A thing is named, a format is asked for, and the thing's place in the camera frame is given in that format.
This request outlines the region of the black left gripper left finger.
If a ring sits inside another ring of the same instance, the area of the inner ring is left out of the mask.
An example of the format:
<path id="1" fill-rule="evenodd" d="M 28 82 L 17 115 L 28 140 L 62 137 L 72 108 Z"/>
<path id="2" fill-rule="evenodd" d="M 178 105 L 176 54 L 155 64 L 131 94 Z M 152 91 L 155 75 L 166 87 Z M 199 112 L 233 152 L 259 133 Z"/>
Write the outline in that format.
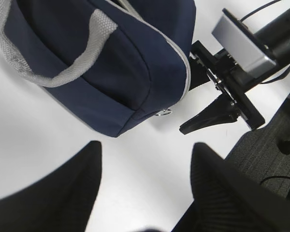
<path id="1" fill-rule="evenodd" d="M 84 232 L 102 178 L 102 144 L 89 142 L 33 185 L 0 200 L 0 232 Z"/>

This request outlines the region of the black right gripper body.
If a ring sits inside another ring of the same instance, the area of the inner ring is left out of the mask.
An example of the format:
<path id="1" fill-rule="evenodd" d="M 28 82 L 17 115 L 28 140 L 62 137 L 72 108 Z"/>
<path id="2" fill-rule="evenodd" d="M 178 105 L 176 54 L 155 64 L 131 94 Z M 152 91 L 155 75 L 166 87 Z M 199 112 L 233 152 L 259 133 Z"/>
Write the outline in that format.
<path id="1" fill-rule="evenodd" d="M 199 58 L 207 68 L 207 75 L 215 84 L 221 95 L 228 96 L 238 107 L 238 117 L 241 117 L 249 128 L 254 131 L 265 123 L 264 117 L 246 96 L 246 88 L 236 82 L 235 75 L 244 74 L 244 71 L 235 63 L 235 60 L 222 49 L 212 55 L 200 41 L 191 47 L 193 58 Z"/>

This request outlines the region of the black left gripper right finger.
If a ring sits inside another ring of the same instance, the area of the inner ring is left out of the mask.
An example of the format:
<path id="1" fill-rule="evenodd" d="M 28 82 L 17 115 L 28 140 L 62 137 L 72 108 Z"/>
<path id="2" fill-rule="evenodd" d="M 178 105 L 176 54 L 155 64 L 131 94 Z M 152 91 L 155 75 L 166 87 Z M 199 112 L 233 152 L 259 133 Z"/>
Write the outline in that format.
<path id="1" fill-rule="evenodd" d="M 193 203 L 178 232 L 290 232 L 290 201 L 242 174 L 205 143 L 191 154 Z"/>

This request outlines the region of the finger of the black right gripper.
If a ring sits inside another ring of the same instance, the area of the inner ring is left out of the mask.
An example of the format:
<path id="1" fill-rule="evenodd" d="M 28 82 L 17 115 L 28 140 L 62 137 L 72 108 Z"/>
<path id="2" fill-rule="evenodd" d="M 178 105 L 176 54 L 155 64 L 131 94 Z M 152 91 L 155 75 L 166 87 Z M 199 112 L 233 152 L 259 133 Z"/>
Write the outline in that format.
<path id="1" fill-rule="evenodd" d="M 238 107 L 228 96 L 220 95 L 204 110 L 191 118 L 179 128 L 182 134 L 215 126 L 234 123 L 238 118 Z"/>
<path id="2" fill-rule="evenodd" d="M 207 68 L 204 66 L 202 61 L 199 58 L 189 57 L 189 65 L 190 65 L 190 87 L 189 90 L 193 90 L 205 83 L 210 81 L 207 75 Z"/>

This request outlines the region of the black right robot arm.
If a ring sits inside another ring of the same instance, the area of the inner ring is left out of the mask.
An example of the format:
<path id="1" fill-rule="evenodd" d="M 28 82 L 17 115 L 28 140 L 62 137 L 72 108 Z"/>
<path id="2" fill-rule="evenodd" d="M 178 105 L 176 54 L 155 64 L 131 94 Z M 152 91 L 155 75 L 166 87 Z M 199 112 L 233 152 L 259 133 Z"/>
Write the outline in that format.
<path id="1" fill-rule="evenodd" d="M 221 94 L 180 132 L 234 123 L 239 117 L 255 130 L 265 119 L 246 93 L 274 74 L 283 79 L 290 73 L 290 8 L 256 33 L 224 9 L 212 34 L 222 49 L 211 54 L 200 41 L 192 45 L 190 87 L 212 81 Z"/>

